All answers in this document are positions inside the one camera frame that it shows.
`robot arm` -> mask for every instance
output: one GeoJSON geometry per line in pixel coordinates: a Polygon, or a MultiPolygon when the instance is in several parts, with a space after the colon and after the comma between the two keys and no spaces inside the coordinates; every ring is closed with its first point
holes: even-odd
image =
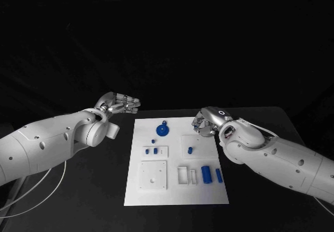
{"type": "Polygon", "coordinates": [[[95,108],[33,122],[0,139],[0,186],[58,166],[76,152],[115,139],[119,127],[108,122],[117,113],[137,113],[140,100],[107,93],[95,108]]]}
{"type": "Polygon", "coordinates": [[[232,162],[245,163],[281,186],[334,204],[334,161],[278,136],[265,137],[248,121],[233,120],[217,107],[202,108],[191,125],[204,137],[219,131],[220,146],[232,162]]]}

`black table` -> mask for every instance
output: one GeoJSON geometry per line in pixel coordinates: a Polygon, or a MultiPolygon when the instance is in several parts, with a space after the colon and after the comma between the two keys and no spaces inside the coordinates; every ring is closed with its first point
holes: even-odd
{"type": "MultiPolygon", "coordinates": [[[[230,108],[227,111],[302,144],[281,108],[230,108]]],[[[220,146],[229,205],[124,206],[134,118],[186,117],[196,116],[197,112],[164,110],[115,115],[111,122],[121,127],[117,140],[105,138],[98,147],[82,150],[68,160],[65,179],[53,196],[29,213],[9,219],[4,231],[333,231],[334,218],[315,199],[272,183],[246,165],[232,163],[220,146]]],[[[43,200],[62,172],[63,164],[53,168],[10,214],[23,212],[43,200]]],[[[27,177],[22,193],[43,174],[27,177]]]]}

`robotic hand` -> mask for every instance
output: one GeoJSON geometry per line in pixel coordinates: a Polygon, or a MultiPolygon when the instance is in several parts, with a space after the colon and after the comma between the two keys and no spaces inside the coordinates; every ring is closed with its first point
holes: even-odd
{"type": "Polygon", "coordinates": [[[202,108],[191,125],[204,137],[219,131],[219,145],[232,162],[245,163],[281,186],[334,204],[334,161],[243,119],[233,120],[222,108],[202,108]],[[256,127],[274,137],[265,137],[256,127]]]}
{"type": "Polygon", "coordinates": [[[117,113],[132,113],[137,98],[107,93],[94,108],[33,122],[0,139],[0,186],[58,166],[76,152],[115,139],[119,127],[108,122],[117,113]]]}

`white cable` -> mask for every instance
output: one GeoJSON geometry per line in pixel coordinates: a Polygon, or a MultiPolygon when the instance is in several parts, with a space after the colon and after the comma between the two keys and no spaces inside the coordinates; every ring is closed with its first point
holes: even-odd
{"type": "MultiPolygon", "coordinates": [[[[60,185],[60,182],[62,182],[62,179],[63,179],[63,175],[65,175],[65,171],[66,171],[66,161],[65,161],[65,163],[63,163],[62,178],[60,178],[60,181],[59,181],[59,183],[58,183],[58,186],[56,186],[56,188],[53,189],[50,195],[53,194],[53,192],[56,191],[56,189],[58,189],[58,187],[59,187],[59,185],[60,185]]],[[[20,214],[24,214],[27,211],[30,211],[32,209],[35,209],[35,208],[47,200],[47,198],[50,197],[50,195],[42,200],[42,202],[40,202],[36,206],[33,206],[33,207],[32,207],[29,210],[26,210],[24,212],[22,212],[22,213],[19,213],[19,214],[14,214],[14,215],[11,215],[11,216],[0,217],[0,218],[11,218],[11,217],[14,217],[14,216],[19,216],[20,214]]]]}
{"type": "Polygon", "coordinates": [[[324,207],[324,209],[330,212],[330,214],[334,216],[334,213],[328,210],[328,208],[322,205],[322,203],[320,202],[320,200],[314,197],[314,199],[318,201],[318,203],[321,204],[321,206],[324,207]]]}
{"type": "Polygon", "coordinates": [[[49,171],[47,171],[47,173],[43,175],[43,178],[40,179],[40,181],[37,182],[37,184],[35,185],[35,187],[9,204],[9,205],[6,205],[1,209],[0,209],[0,211],[3,210],[3,209],[6,209],[10,205],[13,205],[26,195],[27,195],[27,193],[37,187],[37,185],[40,184],[40,182],[43,181],[43,179],[46,178],[46,176],[47,176],[47,174],[49,174],[49,172],[50,172],[50,170],[52,170],[52,168],[49,169],[49,171]]]}
{"type": "Polygon", "coordinates": [[[243,120],[242,118],[240,118],[238,121],[240,121],[240,122],[245,122],[245,123],[250,124],[252,126],[258,127],[261,130],[263,130],[265,132],[268,132],[269,134],[272,134],[275,137],[278,137],[278,138],[279,138],[279,136],[278,136],[274,132],[271,132],[268,129],[265,129],[265,128],[259,127],[258,125],[255,125],[255,124],[249,123],[249,122],[248,122],[246,120],[243,120]]]}

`blue cylinder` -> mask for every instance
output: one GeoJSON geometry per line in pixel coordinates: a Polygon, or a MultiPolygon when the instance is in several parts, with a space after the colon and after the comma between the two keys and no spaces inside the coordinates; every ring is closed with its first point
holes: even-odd
{"type": "Polygon", "coordinates": [[[217,182],[222,183],[223,179],[222,179],[219,168],[216,169],[216,174],[217,174],[217,182]]]}
{"type": "Polygon", "coordinates": [[[210,177],[210,167],[209,166],[202,167],[202,176],[203,176],[204,184],[210,184],[212,183],[212,177],[210,177]]]}

